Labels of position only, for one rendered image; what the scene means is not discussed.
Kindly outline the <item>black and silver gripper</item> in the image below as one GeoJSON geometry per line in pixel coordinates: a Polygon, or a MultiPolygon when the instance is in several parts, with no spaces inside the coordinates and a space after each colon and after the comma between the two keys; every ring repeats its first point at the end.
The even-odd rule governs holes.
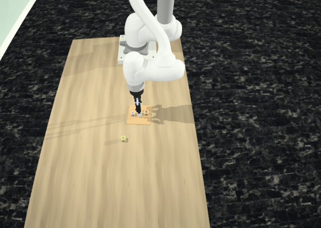
{"type": "Polygon", "coordinates": [[[132,92],[130,91],[130,94],[134,97],[134,101],[135,101],[135,106],[136,106],[136,112],[137,112],[137,116],[142,116],[141,113],[141,95],[143,94],[143,90],[139,91],[139,92],[132,92]]]}

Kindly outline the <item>tan flat mat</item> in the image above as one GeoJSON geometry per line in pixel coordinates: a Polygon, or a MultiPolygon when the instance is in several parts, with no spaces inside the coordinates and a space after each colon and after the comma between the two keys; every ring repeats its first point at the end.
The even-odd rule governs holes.
{"type": "Polygon", "coordinates": [[[130,105],[128,112],[127,124],[150,125],[151,123],[151,110],[152,106],[141,105],[142,116],[137,116],[136,106],[130,105]],[[148,110],[148,116],[144,115],[144,110],[148,110]],[[131,117],[130,112],[135,111],[135,116],[131,117]]]}

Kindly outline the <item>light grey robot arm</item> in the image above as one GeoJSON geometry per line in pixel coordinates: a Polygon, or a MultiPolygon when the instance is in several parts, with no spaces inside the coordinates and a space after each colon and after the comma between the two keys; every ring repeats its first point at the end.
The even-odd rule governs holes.
{"type": "Polygon", "coordinates": [[[126,41],[123,73],[132,92],[144,88],[145,81],[169,82],[184,75],[185,64],[175,58],[170,42],[182,34],[182,25],[173,15],[174,0],[157,0],[157,14],[153,16],[143,0],[129,0],[135,13],[128,16],[125,24],[126,41]],[[150,41],[158,43],[158,52],[153,60],[148,55],[150,41]]]}

